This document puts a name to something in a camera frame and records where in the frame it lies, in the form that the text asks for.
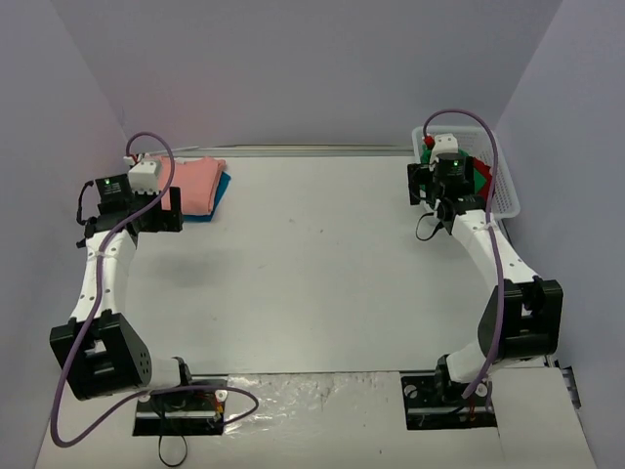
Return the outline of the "green t shirt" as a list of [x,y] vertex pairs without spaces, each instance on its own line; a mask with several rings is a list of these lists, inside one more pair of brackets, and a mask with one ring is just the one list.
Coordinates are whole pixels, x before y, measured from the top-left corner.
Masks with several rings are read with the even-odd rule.
[[[469,156],[465,151],[460,149],[460,153],[464,156]],[[429,163],[431,156],[431,150],[426,146],[422,146],[422,153],[420,156],[421,163]],[[472,157],[474,168],[474,190],[476,194],[487,198],[487,193],[492,182],[491,166],[487,165],[478,158]]]

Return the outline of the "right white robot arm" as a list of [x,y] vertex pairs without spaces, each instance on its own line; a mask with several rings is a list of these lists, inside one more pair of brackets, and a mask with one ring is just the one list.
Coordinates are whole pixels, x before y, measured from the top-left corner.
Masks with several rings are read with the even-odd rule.
[[490,292],[477,337],[439,359],[433,380],[436,397],[447,404],[467,399],[490,371],[553,354],[559,343],[563,289],[521,259],[501,233],[486,200],[473,192],[473,160],[443,153],[434,163],[407,166],[410,202],[424,203],[465,248]]

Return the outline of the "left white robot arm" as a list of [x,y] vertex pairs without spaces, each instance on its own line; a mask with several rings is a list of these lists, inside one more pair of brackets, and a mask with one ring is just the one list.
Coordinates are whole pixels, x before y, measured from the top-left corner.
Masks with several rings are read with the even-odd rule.
[[80,401],[125,391],[161,389],[174,408],[196,397],[196,384],[178,357],[156,359],[123,312],[130,265],[141,233],[178,233],[181,191],[163,209],[156,193],[132,190],[127,175],[94,181],[99,213],[84,221],[78,247],[87,253],[79,299],[70,319],[50,332],[50,346],[73,395]]

